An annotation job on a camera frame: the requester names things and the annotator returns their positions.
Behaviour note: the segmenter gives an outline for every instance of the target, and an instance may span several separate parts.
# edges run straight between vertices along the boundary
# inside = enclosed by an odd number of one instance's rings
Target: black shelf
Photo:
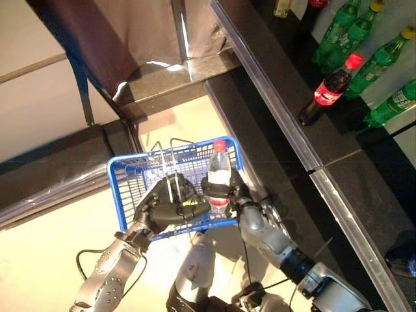
[[[415,224],[409,212],[414,209],[411,188],[415,189],[415,170],[384,129],[356,130],[356,120],[369,111],[361,99],[351,103],[341,99],[313,126],[298,123],[298,113],[323,79],[310,61],[317,43],[310,35],[300,38],[296,33],[298,19],[293,14],[287,19],[274,18],[274,2],[240,1],[236,5],[231,0],[213,0],[211,8],[268,113],[310,174],[327,210],[338,220],[386,307],[391,311],[409,309],[415,298],[414,282],[393,276],[384,254],[403,231],[414,236]],[[265,115],[260,104],[250,112]],[[402,164],[407,161],[403,168],[409,179],[405,192],[409,193],[397,195],[403,190],[395,181],[394,166],[389,170],[380,163],[374,165],[380,150],[394,154]],[[299,194],[307,198],[312,193],[304,190]],[[307,204],[306,209],[311,214],[313,208]],[[369,214],[376,222],[369,222]]]
[[[356,286],[373,307],[383,309],[355,251],[244,69],[209,79],[206,88],[256,176],[266,186],[291,238],[309,255],[332,238],[316,260]]]

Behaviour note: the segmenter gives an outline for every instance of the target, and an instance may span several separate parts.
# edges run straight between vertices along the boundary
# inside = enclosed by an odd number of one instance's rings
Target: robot
[[[243,240],[257,248],[279,268],[306,298],[312,298],[312,311],[368,312],[368,301],[353,286],[343,281],[323,263],[306,255],[282,230],[270,224],[261,206],[250,196],[238,171],[233,170],[230,186],[212,185],[204,178],[204,194],[229,196],[230,209],[237,212]],[[209,211],[209,204],[198,195],[181,174],[166,176],[149,188],[135,210],[133,225],[117,232],[116,240],[101,254],[95,270],[81,285],[70,312],[111,312],[123,298],[128,277],[146,252],[152,236],[170,224],[181,224]],[[278,299],[267,294],[258,282],[236,294],[231,304],[209,297],[214,278],[213,242],[197,233],[194,246],[184,260],[170,290],[169,312],[279,311]]]

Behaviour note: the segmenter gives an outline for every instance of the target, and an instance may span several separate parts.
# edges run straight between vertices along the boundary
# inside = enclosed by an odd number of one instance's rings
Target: wire basket
[[[148,153],[113,157],[107,165],[107,175],[110,180],[120,229],[125,231],[132,224],[135,209],[141,197],[149,187],[166,175],[176,172],[183,174],[192,182],[197,192],[202,194],[201,180],[208,172],[209,158],[213,153],[213,144],[216,140],[226,141],[226,151],[231,166],[242,170],[240,147],[232,136],[222,136]],[[207,213],[186,224],[168,227],[165,232],[154,236],[153,241],[172,235],[230,226],[236,223],[237,220],[234,218],[224,218],[220,214]]]

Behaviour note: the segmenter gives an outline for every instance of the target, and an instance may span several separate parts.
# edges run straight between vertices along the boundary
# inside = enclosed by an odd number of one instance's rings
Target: green soda bottle
[[[338,10],[331,25],[326,30],[318,49],[313,55],[312,61],[314,63],[317,63],[320,66],[324,64],[324,61],[334,49],[339,37],[342,36],[346,29],[356,20],[360,4],[361,0],[348,0]]]
[[[376,15],[383,10],[383,7],[384,0],[371,1],[369,9],[338,39],[335,49],[329,54],[325,66],[322,68],[323,73],[332,72],[334,68],[341,66],[351,52],[358,49],[359,45],[369,36]]]
[[[416,79],[406,83],[400,90],[369,112],[364,118],[371,128],[382,127],[386,121],[416,105]]]
[[[386,69],[397,61],[403,47],[415,34],[416,29],[407,26],[395,39],[377,49],[370,60],[361,67],[352,79],[350,86],[344,93],[345,97],[347,99],[358,98],[366,87],[375,82]]]

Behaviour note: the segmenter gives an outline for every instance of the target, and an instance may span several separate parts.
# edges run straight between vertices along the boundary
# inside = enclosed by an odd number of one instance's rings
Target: floor
[[[145,150],[157,141],[167,148],[171,137],[201,141],[226,134],[207,96],[150,116],[139,128]],[[85,248],[105,248],[117,230],[111,192],[105,188],[0,232],[0,311],[67,311],[82,284],[75,265],[76,253]],[[229,302],[246,278],[241,238],[237,228],[232,227],[217,229],[210,235],[217,250],[210,295]],[[147,253],[149,263],[144,275],[117,311],[166,311],[168,292],[189,246],[188,235],[154,242]],[[248,255],[253,280],[265,286],[285,278],[254,249],[248,248]],[[89,254],[81,258],[86,272],[91,272],[96,259],[97,255]],[[139,263],[131,280],[142,266]],[[270,292],[289,302],[293,290],[294,285],[287,281]],[[309,311],[310,306],[299,292],[295,294],[293,311]]]

